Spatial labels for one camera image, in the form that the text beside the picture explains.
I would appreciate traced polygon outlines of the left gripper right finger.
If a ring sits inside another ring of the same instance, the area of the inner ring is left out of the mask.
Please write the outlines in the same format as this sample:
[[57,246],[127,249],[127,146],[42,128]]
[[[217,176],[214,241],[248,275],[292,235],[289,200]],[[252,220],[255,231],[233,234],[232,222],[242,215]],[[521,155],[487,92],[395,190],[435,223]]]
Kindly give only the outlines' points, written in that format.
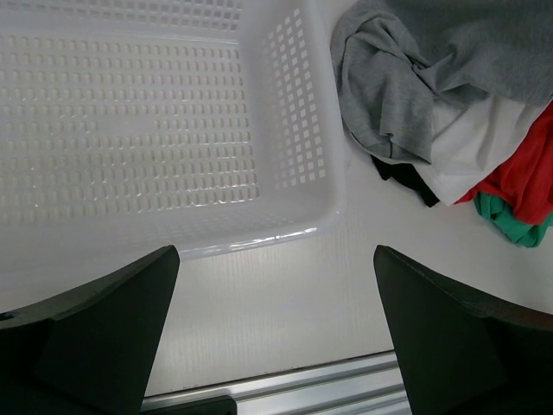
[[379,295],[415,414],[550,414],[552,316],[378,246]]

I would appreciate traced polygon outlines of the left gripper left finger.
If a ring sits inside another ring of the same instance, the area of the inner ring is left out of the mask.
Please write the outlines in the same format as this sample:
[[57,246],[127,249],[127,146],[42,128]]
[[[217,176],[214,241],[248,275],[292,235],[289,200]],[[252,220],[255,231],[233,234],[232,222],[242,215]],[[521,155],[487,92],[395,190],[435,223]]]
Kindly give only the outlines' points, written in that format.
[[1,315],[3,414],[138,414],[180,257],[165,246]]

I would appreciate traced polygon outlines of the grey tank top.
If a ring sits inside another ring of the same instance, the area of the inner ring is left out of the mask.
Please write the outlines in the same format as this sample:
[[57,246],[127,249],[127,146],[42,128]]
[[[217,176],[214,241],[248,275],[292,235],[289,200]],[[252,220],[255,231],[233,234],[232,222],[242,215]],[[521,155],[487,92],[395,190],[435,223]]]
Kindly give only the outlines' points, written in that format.
[[431,160],[431,112],[552,99],[549,1],[359,1],[331,41],[341,116],[369,154]]

